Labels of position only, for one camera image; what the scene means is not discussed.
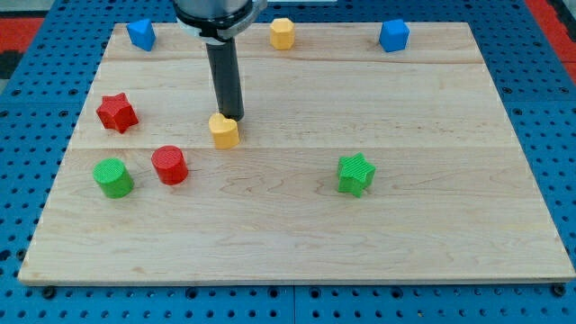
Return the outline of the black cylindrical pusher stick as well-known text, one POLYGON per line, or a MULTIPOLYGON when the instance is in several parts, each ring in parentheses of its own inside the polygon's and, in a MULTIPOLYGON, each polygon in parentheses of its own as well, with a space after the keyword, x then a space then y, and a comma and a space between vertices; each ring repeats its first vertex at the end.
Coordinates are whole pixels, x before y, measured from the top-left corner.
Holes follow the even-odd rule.
POLYGON ((207 44, 208 60, 219 112, 236 122, 244 117, 236 42, 207 44))

